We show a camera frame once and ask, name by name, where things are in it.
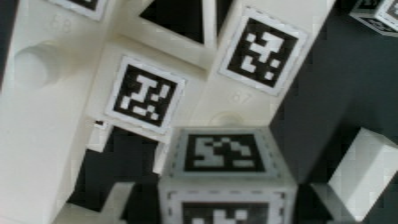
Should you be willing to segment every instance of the white cube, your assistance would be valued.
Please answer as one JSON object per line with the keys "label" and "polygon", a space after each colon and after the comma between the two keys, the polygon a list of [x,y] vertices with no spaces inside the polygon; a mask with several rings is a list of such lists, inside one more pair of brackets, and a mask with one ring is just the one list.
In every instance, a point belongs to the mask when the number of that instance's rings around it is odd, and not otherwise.
{"label": "white cube", "polygon": [[163,224],[288,224],[295,193],[268,129],[176,131],[160,180]]}
{"label": "white cube", "polygon": [[339,167],[330,188],[357,221],[362,221],[398,171],[398,146],[389,139],[361,129]]}
{"label": "white cube", "polygon": [[382,35],[398,37],[398,0],[359,0],[350,16]]}

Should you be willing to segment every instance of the black square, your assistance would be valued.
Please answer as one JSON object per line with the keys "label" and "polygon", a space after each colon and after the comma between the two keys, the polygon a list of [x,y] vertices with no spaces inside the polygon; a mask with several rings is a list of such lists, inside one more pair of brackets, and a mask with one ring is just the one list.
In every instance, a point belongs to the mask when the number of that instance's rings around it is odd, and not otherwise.
{"label": "black square", "polygon": [[398,20],[398,0],[394,0],[394,2],[391,4],[389,10],[387,10],[387,14]]}
{"label": "black square", "polygon": [[155,0],[140,17],[201,44],[204,43],[201,0]]}
{"label": "black square", "polygon": [[185,171],[265,172],[252,134],[190,134]]}
{"label": "black square", "polygon": [[96,11],[98,0],[67,0],[67,1],[71,1],[75,4],[78,4],[89,10]]}
{"label": "black square", "polygon": [[183,203],[183,224],[192,224],[192,223],[266,224],[268,223],[268,203],[185,202]]}
{"label": "black square", "polygon": [[359,5],[359,9],[377,9],[380,0],[362,0],[361,5]]}
{"label": "black square", "polygon": [[114,111],[162,127],[178,83],[128,65]]}
{"label": "black square", "polygon": [[361,19],[377,28],[377,30],[387,33],[398,33],[393,30],[393,28],[377,19],[371,19],[371,18],[361,18]]}
{"label": "black square", "polygon": [[297,42],[297,37],[249,18],[227,70],[272,88]]}

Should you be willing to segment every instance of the white surface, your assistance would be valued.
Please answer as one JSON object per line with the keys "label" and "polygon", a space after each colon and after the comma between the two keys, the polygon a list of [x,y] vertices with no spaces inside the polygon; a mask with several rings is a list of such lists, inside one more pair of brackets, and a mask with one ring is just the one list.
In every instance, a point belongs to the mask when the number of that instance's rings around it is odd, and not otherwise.
{"label": "white surface", "polygon": [[203,0],[203,32],[204,32],[204,47],[211,51],[217,49],[217,1]]}
{"label": "white surface", "polygon": [[25,48],[14,58],[16,84],[23,88],[39,89],[59,82],[64,74],[62,50],[50,43]]}
{"label": "white surface", "polygon": [[112,130],[114,130],[114,126],[108,125],[107,122],[103,122],[101,126],[98,124],[94,124],[87,148],[99,153],[103,152],[103,149],[107,146]]}
{"label": "white surface", "polygon": [[[43,0],[20,1],[0,101],[0,217],[23,224],[53,221],[75,188],[94,123],[83,108],[117,2],[96,22]],[[16,82],[14,57],[48,41],[76,64],[62,81],[32,90]]]}
{"label": "white surface", "polygon": [[169,153],[169,144],[158,143],[156,151],[155,151],[155,164],[153,164],[153,172],[162,176],[163,174],[163,167],[165,167],[165,160],[167,160],[167,153]]}
{"label": "white surface", "polygon": [[362,221],[398,171],[398,146],[366,129],[357,134],[329,185]]}
{"label": "white surface", "polygon": [[231,172],[211,172],[201,175],[181,172],[174,172],[178,168],[178,163],[185,160],[179,154],[185,154],[185,150],[178,147],[179,134],[185,132],[176,131],[176,136],[172,138],[171,151],[167,156],[167,165],[163,170],[163,175],[160,179],[160,206],[162,206],[162,217],[163,224],[176,224],[181,222],[181,203],[183,202],[265,202],[270,203],[268,210],[268,223],[272,224],[290,224],[291,214],[293,214],[293,204],[295,204],[295,193],[297,184],[288,171],[286,162],[279,153],[274,137],[268,129],[236,129],[236,128],[210,128],[210,134],[231,134],[238,133],[256,133],[261,135],[263,142],[266,144],[266,149],[270,153],[272,161],[265,160],[265,163],[275,164],[275,169],[279,170],[279,175],[265,178],[263,176],[243,176],[242,174],[233,174]]}

